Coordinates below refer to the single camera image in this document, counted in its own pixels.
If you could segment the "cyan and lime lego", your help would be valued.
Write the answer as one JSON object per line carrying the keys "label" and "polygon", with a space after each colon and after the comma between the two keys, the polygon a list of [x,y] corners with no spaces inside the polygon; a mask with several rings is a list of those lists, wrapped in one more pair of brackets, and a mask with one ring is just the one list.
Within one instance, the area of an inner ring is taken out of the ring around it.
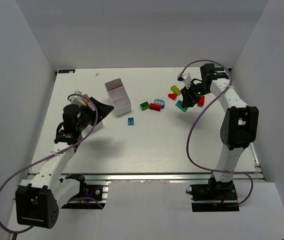
{"label": "cyan and lime lego", "polygon": [[187,107],[182,107],[182,101],[178,100],[175,104],[176,107],[178,107],[181,111],[183,111],[184,113],[187,111]]}

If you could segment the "lime lego brick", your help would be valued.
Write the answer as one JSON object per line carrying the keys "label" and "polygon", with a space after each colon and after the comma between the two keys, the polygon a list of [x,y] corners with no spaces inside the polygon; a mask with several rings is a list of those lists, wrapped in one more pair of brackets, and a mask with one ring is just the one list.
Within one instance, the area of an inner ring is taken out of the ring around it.
{"label": "lime lego brick", "polygon": [[175,93],[175,94],[177,94],[177,95],[180,95],[180,94],[181,94],[180,89],[179,89],[177,86],[175,86],[175,85],[173,85],[170,89],[171,89],[171,91],[172,91],[173,93]]}

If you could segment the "red long lego brick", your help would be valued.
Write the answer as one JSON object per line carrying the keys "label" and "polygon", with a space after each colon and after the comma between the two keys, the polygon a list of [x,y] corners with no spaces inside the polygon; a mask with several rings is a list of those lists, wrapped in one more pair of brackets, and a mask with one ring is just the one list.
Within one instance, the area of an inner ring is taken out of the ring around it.
{"label": "red long lego brick", "polygon": [[160,112],[162,109],[161,105],[155,104],[155,103],[150,103],[149,108],[151,110],[158,111],[158,112]]}

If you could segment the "dark green lego brick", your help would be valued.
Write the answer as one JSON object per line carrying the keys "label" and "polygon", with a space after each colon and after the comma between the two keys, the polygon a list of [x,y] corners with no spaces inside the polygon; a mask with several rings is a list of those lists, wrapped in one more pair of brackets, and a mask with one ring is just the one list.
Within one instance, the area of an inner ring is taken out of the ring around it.
{"label": "dark green lego brick", "polygon": [[147,102],[147,101],[140,104],[140,109],[142,111],[149,109],[149,107],[150,107],[150,105],[149,105],[149,102]]}

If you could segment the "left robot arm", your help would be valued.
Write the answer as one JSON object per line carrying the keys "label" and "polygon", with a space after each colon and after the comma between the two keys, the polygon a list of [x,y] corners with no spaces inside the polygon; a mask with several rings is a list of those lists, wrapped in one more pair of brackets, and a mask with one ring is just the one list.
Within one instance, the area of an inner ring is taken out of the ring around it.
{"label": "left robot arm", "polygon": [[70,104],[63,108],[63,121],[56,129],[51,155],[37,175],[16,190],[20,225],[51,229],[57,222],[59,210],[71,198],[83,194],[84,178],[61,178],[61,175],[85,139],[83,131],[86,128],[92,131],[114,107],[78,93],[70,95],[69,100]]}

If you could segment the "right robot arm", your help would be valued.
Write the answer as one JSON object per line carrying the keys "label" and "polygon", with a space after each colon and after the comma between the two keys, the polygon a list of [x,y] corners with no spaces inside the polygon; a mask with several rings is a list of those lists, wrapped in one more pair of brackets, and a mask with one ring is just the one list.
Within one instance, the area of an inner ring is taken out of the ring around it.
{"label": "right robot arm", "polygon": [[240,156],[255,141],[258,124],[258,108],[245,103],[232,87],[232,76],[228,69],[218,71],[213,61],[206,61],[200,67],[201,79],[194,83],[190,74],[183,71],[178,81],[184,82],[181,89],[182,108],[191,108],[199,103],[201,97],[213,94],[225,116],[220,128],[222,151],[211,182],[216,188],[225,188],[233,181]]}

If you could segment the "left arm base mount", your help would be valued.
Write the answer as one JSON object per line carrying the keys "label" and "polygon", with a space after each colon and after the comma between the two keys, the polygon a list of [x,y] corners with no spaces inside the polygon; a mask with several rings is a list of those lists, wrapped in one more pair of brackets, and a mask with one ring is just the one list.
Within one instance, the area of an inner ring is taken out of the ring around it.
{"label": "left arm base mount", "polygon": [[101,210],[106,204],[108,185],[86,180],[84,175],[69,174],[64,180],[76,180],[79,183],[79,192],[74,195],[62,209],[73,210]]}

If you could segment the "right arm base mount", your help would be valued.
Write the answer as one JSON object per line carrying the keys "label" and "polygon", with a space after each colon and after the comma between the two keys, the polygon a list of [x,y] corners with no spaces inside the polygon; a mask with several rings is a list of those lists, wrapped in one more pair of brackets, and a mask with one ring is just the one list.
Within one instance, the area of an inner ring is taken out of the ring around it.
{"label": "right arm base mount", "polygon": [[231,190],[213,195],[208,184],[192,184],[185,192],[191,196],[194,213],[238,212],[238,198],[235,186]]}

